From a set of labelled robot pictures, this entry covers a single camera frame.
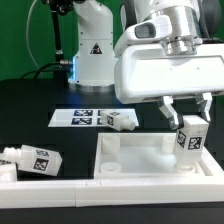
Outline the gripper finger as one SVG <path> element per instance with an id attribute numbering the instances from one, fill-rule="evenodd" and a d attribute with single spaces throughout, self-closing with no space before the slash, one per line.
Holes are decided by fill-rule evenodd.
<path id="1" fill-rule="evenodd" d="M 176 112 L 172 104 L 173 98 L 171 96 L 162 96 L 158 100 L 159 109 L 169 120 L 170 129 L 181 129 L 184 127 L 183 117 Z"/>
<path id="2" fill-rule="evenodd" d="M 199 106 L 199 112 L 201 117 L 206 121 L 210 122 L 210 108 L 212 105 L 212 94 L 210 92 L 200 93 L 196 95 L 196 103 Z"/>

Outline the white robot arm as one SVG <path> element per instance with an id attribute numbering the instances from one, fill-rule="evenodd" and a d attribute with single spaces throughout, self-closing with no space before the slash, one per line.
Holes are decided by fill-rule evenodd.
<path id="1" fill-rule="evenodd" d="M 156 101 L 170 126 L 183 117 L 172 107 L 194 98 L 200 116 L 210 120 L 214 95 L 224 94 L 224 43 L 214 43 L 203 10 L 219 14 L 211 0 L 123 0 L 123 33 L 113 43 L 112 12 L 97 0 L 73 0 L 79 49 L 70 82 L 84 91 L 114 88 L 124 104 Z"/>

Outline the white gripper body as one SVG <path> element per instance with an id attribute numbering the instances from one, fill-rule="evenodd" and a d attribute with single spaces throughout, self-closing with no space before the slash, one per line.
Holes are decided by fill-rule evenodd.
<path id="1" fill-rule="evenodd" d="M 128 47 L 115 65 L 116 97 L 123 104 L 163 96 L 224 95 L 224 44 L 203 44 L 196 55 L 166 56 L 160 44 Z"/>

